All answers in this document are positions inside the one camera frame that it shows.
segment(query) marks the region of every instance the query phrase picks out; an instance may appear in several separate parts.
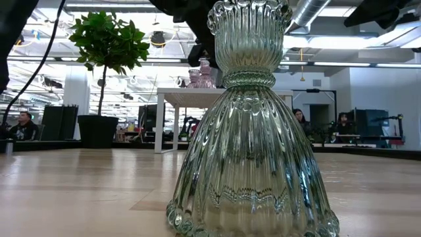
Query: wooden table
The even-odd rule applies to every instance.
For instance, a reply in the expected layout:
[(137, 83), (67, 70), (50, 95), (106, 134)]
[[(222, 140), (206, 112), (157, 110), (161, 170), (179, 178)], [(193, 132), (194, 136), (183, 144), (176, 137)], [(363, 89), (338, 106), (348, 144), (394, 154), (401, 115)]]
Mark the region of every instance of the wooden table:
[[(209, 108), (225, 89), (191, 89), (191, 88), (158, 88), (157, 124), (155, 133), (155, 153), (165, 153), (177, 150), (178, 144), (174, 142), (172, 149), (162, 150), (162, 124), (164, 122), (164, 103), (174, 108), (174, 141), (178, 140), (178, 115), (181, 108)], [(285, 104), (292, 108), (291, 90), (276, 90), (277, 95), (284, 99)]]
[[(165, 207), (185, 152), (0, 156), (0, 236), (174, 237)], [(421, 162), (316, 153), (341, 237), (420, 237)]]

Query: person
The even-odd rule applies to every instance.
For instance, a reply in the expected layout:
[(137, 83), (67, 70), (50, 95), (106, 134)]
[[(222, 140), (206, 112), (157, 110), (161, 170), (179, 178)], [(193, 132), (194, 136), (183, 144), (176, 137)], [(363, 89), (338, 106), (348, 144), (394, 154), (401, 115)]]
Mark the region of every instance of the person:
[(10, 133), (18, 141), (33, 141), (38, 133), (38, 126), (32, 122), (32, 115), (29, 112), (20, 112), (18, 124), (10, 129)]
[[(347, 113), (340, 113), (337, 118), (337, 133), (339, 135), (351, 135), (354, 134), (354, 129), (352, 123), (348, 121)], [(337, 142), (339, 143), (349, 143), (350, 138), (338, 137)]]
[(352, 124), (348, 122), (347, 113), (339, 114), (337, 118), (337, 132), (341, 135), (354, 134)]
[(305, 116), (303, 112), (300, 109), (294, 109), (292, 110), (293, 114), (295, 115), (295, 118), (298, 120), (299, 124), (301, 125), (301, 128), (303, 128), (305, 136), (311, 136), (311, 125), (310, 122), (307, 122), (305, 120)]

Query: ribbed glass vase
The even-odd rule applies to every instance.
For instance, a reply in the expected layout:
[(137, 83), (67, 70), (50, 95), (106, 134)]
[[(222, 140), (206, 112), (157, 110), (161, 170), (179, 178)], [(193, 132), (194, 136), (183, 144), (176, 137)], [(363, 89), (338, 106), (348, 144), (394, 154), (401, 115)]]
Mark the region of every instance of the ribbed glass vase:
[(310, 144), (270, 89), (291, 14), (284, 0), (219, 1), (209, 13), (228, 89), (203, 117), (166, 209), (183, 236), (338, 236)]

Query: white table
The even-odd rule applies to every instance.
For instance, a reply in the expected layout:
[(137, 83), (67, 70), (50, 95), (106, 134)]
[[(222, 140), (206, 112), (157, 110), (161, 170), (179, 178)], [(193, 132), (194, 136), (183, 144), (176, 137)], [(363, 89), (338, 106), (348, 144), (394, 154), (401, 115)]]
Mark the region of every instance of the white table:
[[(175, 151), (178, 148), (178, 116), (180, 107), (209, 108), (225, 92), (225, 89), (187, 89), (187, 88), (158, 88), (157, 124), (155, 130), (155, 153)], [(293, 91), (276, 90), (277, 95), (284, 99), (285, 104), (292, 108)], [(168, 102), (174, 108), (174, 137), (172, 149), (162, 150), (162, 124), (164, 122), (164, 103)]]

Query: black planter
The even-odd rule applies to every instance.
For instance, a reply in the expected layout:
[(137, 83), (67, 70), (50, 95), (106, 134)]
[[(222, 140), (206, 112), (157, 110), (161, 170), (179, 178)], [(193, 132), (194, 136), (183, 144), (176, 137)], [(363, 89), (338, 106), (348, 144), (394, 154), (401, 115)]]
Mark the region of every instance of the black planter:
[(118, 118), (80, 115), (78, 123), (83, 148), (111, 148)]

